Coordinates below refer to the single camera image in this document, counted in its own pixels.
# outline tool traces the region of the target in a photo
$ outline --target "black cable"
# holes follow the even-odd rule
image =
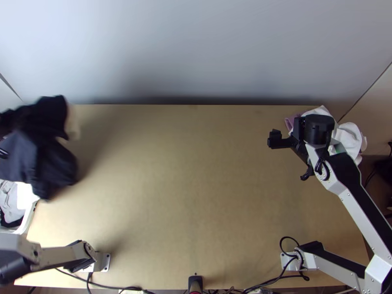
[[[283,250],[282,243],[283,243],[283,241],[286,240],[286,239],[293,240],[293,241],[296,243],[297,247],[299,247],[298,241],[297,241],[296,239],[294,239],[293,237],[284,236],[284,237],[282,237],[282,238],[280,239],[280,241],[279,241],[279,247],[280,247],[280,250],[282,251],[282,254],[292,257],[292,259],[290,259],[289,262],[283,267],[283,270],[282,270],[282,272],[280,273],[280,275],[278,275],[276,278],[273,278],[273,279],[270,279],[270,280],[268,280],[268,281],[265,281],[265,282],[263,282],[263,283],[261,283],[261,284],[259,284],[259,285],[256,285],[256,286],[253,286],[253,287],[250,287],[250,288],[245,289],[245,290],[243,291],[243,294],[248,294],[249,292],[251,292],[251,291],[253,291],[253,290],[256,290],[256,289],[258,289],[258,288],[272,285],[273,283],[276,283],[276,282],[277,282],[278,280],[280,280],[280,279],[287,279],[287,278],[303,278],[305,281],[309,281],[309,280],[310,280],[310,278],[309,278],[308,276],[304,275],[303,272],[301,272],[301,271],[300,271],[299,274],[297,274],[297,275],[287,275],[287,276],[283,276],[284,273],[285,273],[285,271],[286,271],[286,269],[287,269],[287,267],[289,266],[289,264],[290,264],[291,262],[293,262],[293,260],[298,259],[298,256],[299,256],[300,259],[301,259],[300,269],[303,268],[303,264],[304,264],[303,256],[302,256],[301,252],[300,252],[298,249],[295,249],[295,251],[298,253],[298,255],[288,254],[286,251]]]
[[[279,241],[280,250],[282,251],[283,254],[285,254],[285,255],[287,255],[287,256],[290,256],[290,257],[297,257],[296,255],[288,254],[286,251],[283,250],[282,243],[283,243],[283,241],[286,240],[286,239],[293,240],[293,241],[297,244],[297,247],[299,246],[299,243],[298,243],[298,241],[297,241],[296,239],[294,239],[293,237],[290,237],[290,236],[284,236],[284,237],[282,237],[282,238],[280,239],[280,241]]]
[[[331,137],[332,137],[332,133],[329,132],[327,133],[327,140],[325,143],[325,147],[324,150],[322,151],[319,159],[317,160],[316,166],[315,166],[315,171],[318,172],[318,174],[322,174],[322,165],[325,162],[325,159],[328,157],[328,148],[329,145],[331,144]]]
[[[31,287],[30,290],[28,290],[28,292],[26,294],[31,294],[34,292],[35,288],[37,287]]]
[[[89,274],[87,275],[86,288],[87,288],[87,293],[88,294],[91,294],[89,283],[90,283],[90,279],[91,279],[92,275],[93,275],[92,272],[89,272]]]
[[[87,283],[87,280],[86,280],[86,279],[80,278],[80,277],[78,277],[78,276],[75,276],[75,275],[73,275],[73,274],[67,273],[67,272],[62,271],[62,270],[60,270],[60,269],[55,269],[55,270],[56,270],[56,271],[59,271],[60,273],[66,274],[67,276],[70,276],[70,277],[72,277],[72,278],[74,278],[74,279],[76,279],[76,280],[83,281],[83,282]],[[155,294],[154,292],[151,292],[151,291],[149,291],[149,290],[144,290],[144,289],[141,288],[141,287],[135,287],[135,286],[129,286],[129,287],[113,287],[113,286],[101,285],[101,284],[98,284],[98,283],[95,283],[95,282],[92,282],[92,281],[88,281],[88,283],[89,283],[89,285],[93,285],[93,286],[100,287],[100,288],[104,288],[104,289],[110,289],[110,290],[143,291],[143,292],[146,293],[146,294]]]
[[[271,280],[268,280],[268,281],[266,281],[266,282],[264,282],[264,283],[261,283],[261,284],[258,284],[258,285],[256,285],[256,286],[247,288],[247,289],[244,290],[244,293],[247,294],[247,293],[249,293],[249,292],[251,292],[251,291],[253,291],[253,290],[256,290],[256,289],[258,289],[258,288],[261,288],[261,287],[264,287],[264,286],[268,286],[268,285],[272,285],[273,283],[276,283],[279,279],[281,279],[281,278],[283,277],[283,274],[285,273],[287,267],[288,267],[289,264],[290,264],[291,262],[293,262],[295,259],[297,259],[297,257],[293,257],[292,259],[290,259],[289,262],[283,267],[283,270],[282,270],[282,272],[280,273],[280,275],[278,275],[276,278],[273,278],[273,279],[271,279]]]

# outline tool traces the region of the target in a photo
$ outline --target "white towel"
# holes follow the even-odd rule
[[[308,114],[321,114],[332,117],[332,115],[329,113],[328,109],[326,109],[324,105],[309,110],[303,113],[302,116],[304,117]],[[335,121],[335,129],[332,132],[332,138],[341,142],[341,144],[346,149],[347,154],[350,155],[352,159],[354,159],[356,165],[359,165],[361,163],[362,156],[360,155],[360,151],[366,150],[366,148],[368,147],[368,141],[366,137],[361,133],[356,124],[352,122],[346,122],[339,125]],[[328,151],[331,155],[337,153],[333,146],[330,146]]]
[[[11,181],[0,180],[0,208],[6,223],[17,221],[25,215],[25,210],[17,207],[17,185]]]

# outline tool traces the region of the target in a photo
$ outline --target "clothing pile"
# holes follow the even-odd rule
[[[2,226],[18,225],[24,215],[16,207],[15,182],[30,184],[42,199],[50,199],[60,188],[77,182],[77,160],[60,143],[78,135],[70,107],[63,96],[42,97],[35,104],[0,114]]]

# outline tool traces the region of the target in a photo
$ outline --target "white cloth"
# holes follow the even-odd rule
[[[304,117],[308,114],[321,114],[332,117],[332,115],[329,113],[328,109],[326,109],[324,105],[309,110],[303,113],[302,116]],[[350,155],[352,159],[354,159],[356,165],[359,165],[361,163],[362,156],[359,153],[360,151],[366,150],[366,148],[368,147],[368,141],[366,137],[361,133],[356,124],[352,122],[346,122],[339,125],[335,121],[335,129],[332,132],[332,138],[341,142],[341,144],[346,149],[347,154]],[[333,146],[330,146],[328,151],[331,155],[337,153]]]
[[[17,221],[25,215],[25,210],[17,207],[17,185],[11,181],[0,180],[0,208],[6,223]]]
[[[33,187],[30,184],[15,182],[18,185],[18,209],[29,209],[32,203],[40,198],[33,193]]]

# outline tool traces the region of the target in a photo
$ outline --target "cable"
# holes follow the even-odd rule
[[[261,287],[264,287],[264,286],[268,286],[268,285],[271,285],[271,284],[277,282],[279,279],[283,278],[283,274],[285,273],[287,267],[288,267],[289,264],[290,264],[291,262],[293,262],[295,259],[297,259],[297,257],[293,257],[292,259],[290,259],[289,262],[283,267],[283,270],[282,270],[282,272],[280,273],[280,275],[278,275],[276,278],[273,278],[273,279],[271,279],[271,280],[268,280],[268,281],[266,281],[266,282],[264,282],[264,283],[261,283],[261,284],[258,284],[258,285],[256,285],[256,286],[247,288],[247,289],[244,290],[244,293],[247,294],[247,293],[249,293],[249,292],[251,292],[251,291],[253,291],[253,290],[256,290],[256,289],[258,289],[258,288],[261,288]]]
[[[87,288],[88,294],[91,294],[89,283],[90,283],[90,279],[91,279],[91,276],[92,276],[92,275],[93,275],[92,272],[89,272],[89,274],[87,275],[86,288]]]
[[[298,241],[297,241],[296,239],[294,239],[293,237],[290,237],[290,236],[284,236],[284,237],[282,237],[282,238],[280,239],[280,241],[279,241],[280,250],[283,252],[283,254],[285,254],[285,255],[287,255],[287,256],[290,256],[290,257],[297,257],[296,255],[288,254],[286,251],[283,250],[283,248],[282,248],[282,243],[283,243],[283,241],[286,240],[286,239],[293,240],[293,241],[297,244],[297,247],[299,246],[299,243],[298,243]]]
[[[60,269],[55,269],[55,270],[56,270],[56,271],[59,271],[60,273],[66,274],[67,276],[70,276],[70,277],[72,277],[72,278],[74,278],[74,279],[76,279],[76,280],[79,280],[79,281],[82,281],[82,282],[87,283],[87,280],[86,280],[86,279],[80,278],[80,277],[78,277],[78,276],[75,276],[75,275],[73,275],[73,274],[67,273],[67,272],[62,271],[62,270],[60,270]],[[96,287],[104,288],[104,289],[110,289],[110,290],[143,291],[143,292],[146,293],[146,294],[155,294],[154,292],[151,292],[151,291],[149,291],[149,290],[144,290],[144,289],[141,288],[141,287],[134,287],[134,286],[129,286],[129,287],[106,286],[106,285],[101,285],[101,284],[92,282],[92,281],[90,281],[90,280],[88,281],[88,284],[89,284],[89,285],[96,286]]]
[[[30,290],[28,290],[28,292],[26,294],[31,294],[34,292],[35,288],[37,287],[31,287]]]
[[[298,256],[301,258],[300,269],[303,268],[303,263],[304,263],[303,256],[302,256],[301,252],[300,252],[298,249],[295,249],[295,250],[294,250],[294,251],[296,251],[296,252],[298,253],[298,255],[288,254],[286,251],[283,250],[282,243],[283,243],[283,241],[286,240],[286,239],[293,240],[293,241],[296,243],[297,247],[299,246],[298,241],[297,241],[296,239],[294,239],[293,237],[284,236],[284,237],[282,237],[282,238],[280,239],[280,241],[279,241],[279,247],[280,247],[280,250],[282,251],[282,254],[285,254],[285,255],[287,255],[287,256],[292,257],[292,259],[290,259],[289,262],[283,267],[283,270],[282,270],[282,272],[280,273],[280,275],[278,275],[276,278],[273,278],[273,279],[270,279],[270,280],[268,280],[268,281],[265,281],[265,282],[263,282],[263,283],[261,283],[261,284],[259,284],[259,285],[256,285],[256,286],[253,286],[253,287],[250,287],[250,288],[245,289],[245,290],[243,291],[243,294],[248,294],[249,292],[251,292],[251,291],[253,291],[253,290],[259,289],[259,288],[261,288],[261,287],[265,287],[265,286],[272,285],[273,283],[276,283],[276,282],[277,282],[278,280],[280,280],[280,279],[287,279],[287,278],[303,278],[305,281],[309,281],[309,280],[310,280],[310,278],[309,278],[308,276],[304,275],[303,272],[301,272],[301,271],[299,272],[299,274],[296,274],[296,275],[287,275],[287,276],[283,276],[284,273],[285,273],[285,271],[286,271],[286,269],[287,269],[287,267],[289,266],[289,264],[290,264],[291,262],[293,262],[295,259],[298,259]]]

